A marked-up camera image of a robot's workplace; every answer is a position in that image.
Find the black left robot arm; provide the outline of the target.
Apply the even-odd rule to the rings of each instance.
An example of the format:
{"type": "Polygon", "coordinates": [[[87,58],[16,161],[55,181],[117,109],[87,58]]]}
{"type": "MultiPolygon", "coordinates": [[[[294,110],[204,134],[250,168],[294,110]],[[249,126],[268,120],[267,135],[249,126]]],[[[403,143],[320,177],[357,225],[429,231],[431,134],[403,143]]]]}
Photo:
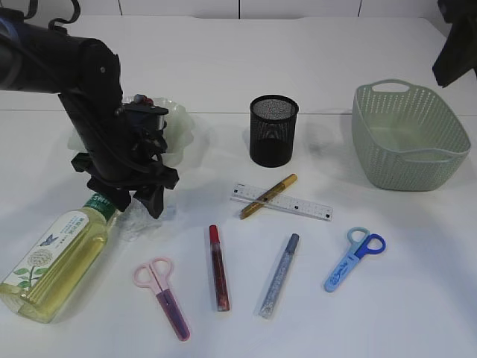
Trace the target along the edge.
{"type": "Polygon", "coordinates": [[[57,94],[84,146],[72,166],[89,174],[87,186],[117,210],[137,200],[159,217],[164,191],[179,180],[162,161],[168,110],[145,95],[124,103],[118,55],[100,40],[69,35],[66,19],[29,24],[36,11],[35,1],[27,12],[1,9],[1,88],[57,94]]]}

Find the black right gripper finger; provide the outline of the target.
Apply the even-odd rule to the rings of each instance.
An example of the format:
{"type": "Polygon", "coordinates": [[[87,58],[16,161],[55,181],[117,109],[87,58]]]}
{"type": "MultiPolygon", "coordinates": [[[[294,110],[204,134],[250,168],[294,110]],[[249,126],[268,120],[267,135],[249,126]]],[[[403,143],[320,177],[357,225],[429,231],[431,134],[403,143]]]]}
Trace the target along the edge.
{"type": "Polygon", "coordinates": [[[438,0],[446,23],[452,27],[432,71],[440,87],[447,87],[476,72],[476,0],[438,0]]]}

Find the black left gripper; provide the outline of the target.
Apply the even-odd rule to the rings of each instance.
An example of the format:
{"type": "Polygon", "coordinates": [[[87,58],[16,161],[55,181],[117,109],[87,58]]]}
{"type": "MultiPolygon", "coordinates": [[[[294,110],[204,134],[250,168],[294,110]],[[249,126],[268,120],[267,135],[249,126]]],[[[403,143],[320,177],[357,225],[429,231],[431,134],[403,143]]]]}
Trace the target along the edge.
{"type": "MultiPolygon", "coordinates": [[[[122,107],[121,90],[73,91],[58,95],[97,171],[107,186],[129,186],[133,197],[158,219],[164,209],[164,187],[173,189],[179,177],[176,169],[163,165],[134,149],[136,144],[122,107]]],[[[124,212],[131,203],[123,189],[98,189],[113,206],[124,212]]]]}

